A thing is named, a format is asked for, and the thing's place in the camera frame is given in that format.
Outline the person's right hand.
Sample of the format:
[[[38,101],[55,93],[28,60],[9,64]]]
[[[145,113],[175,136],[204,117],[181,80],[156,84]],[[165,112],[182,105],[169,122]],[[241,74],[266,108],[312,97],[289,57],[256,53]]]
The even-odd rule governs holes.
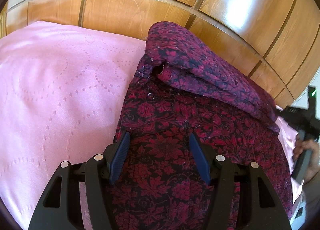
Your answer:
[[[295,147],[293,149],[293,161],[296,161],[304,150],[312,151],[312,156],[304,177],[304,183],[308,183],[319,172],[319,144],[314,140],[303,141],[301,136],[297,134]]]

